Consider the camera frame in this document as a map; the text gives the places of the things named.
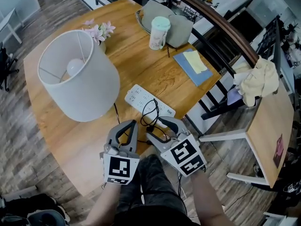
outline office chair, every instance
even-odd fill
[[[5,90],[8,92],[9,88],[7,88],[7,79],[8,76],[12,73],[18,73],[19,70],[9,70],[14,62],[18,60],[14,58],[14,56],[8,56],[6,53],[6,49],[2,47],[2,42],[0,42],[0,89],[3,89],[2,83],[4,81]]]

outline power strip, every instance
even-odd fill
[[[158,98],[154,97],[150,92],[146,91],[139,85],[134,85],[128,92],[126,97],[124,98],[126,102],[128,102],[133,108],[138,110],[140,113],[142,113],[143,108],[145,105],[153,100],[156,99],[158,103],[159,108],[159,116],[171,116],[174,117],[175,110],[170,108],[168,105],[164,104],[162,101],[160,101]],[[144,114],[151,112],[153,109],[155,109],[155,102],[152,101],[147,104],[147,106],[144,109]],[[157,112],[153,111],[152,113],[146,115],[147,118],[153,120],[157,116]],[[159,120],[157,121],[157,124],[161,126],[162,128],[166,128],[167,126],[162,124]]]

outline teal cup lid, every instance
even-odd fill
[[[166,17],[155,17],[152,22],[151,26],[160,31],[168,31],[170,29],[170,21]]]

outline table lamp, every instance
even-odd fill
[[[120,89],[116,67],[82,30],[65,32],[47,46],[38,76],[58,107],[81,122],[104,115]]]

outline cup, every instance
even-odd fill
[[[170,29],[170,21],[166,17],[155,17],[151,22],[150,48],[162,49],[166,42],[167,32]]]

